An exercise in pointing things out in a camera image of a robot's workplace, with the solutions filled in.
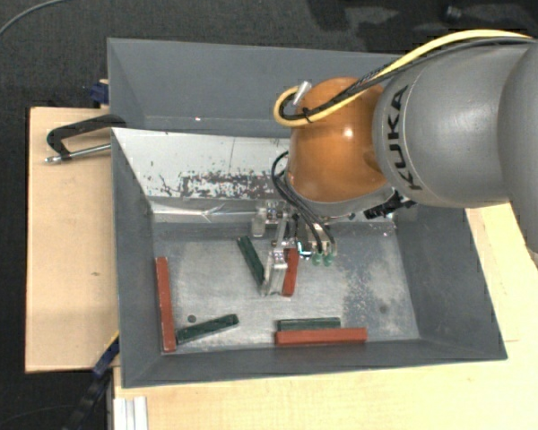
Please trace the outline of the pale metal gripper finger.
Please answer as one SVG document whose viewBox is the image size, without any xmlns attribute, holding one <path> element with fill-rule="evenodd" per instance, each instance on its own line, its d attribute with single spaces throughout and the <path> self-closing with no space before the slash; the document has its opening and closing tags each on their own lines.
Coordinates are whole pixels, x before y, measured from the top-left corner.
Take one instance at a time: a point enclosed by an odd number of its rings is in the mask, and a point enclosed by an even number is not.
<svg viewBox="0 0 538 430">
<path fill-rule="evenodd" d="M 275 250 L 272 254 L 273 263 L 271 265 L 271 294 L 282 293 L 282 287 L 288 270 L 288 263 L 283 250 Z"/>
<path fill-rule="evenodd" d="M 268 252 L 265 260 L 263 281 L 261 284 L 261 295 L 266 297 L 272 293 L 273 288 L 273 252 Z"/>
</svg>

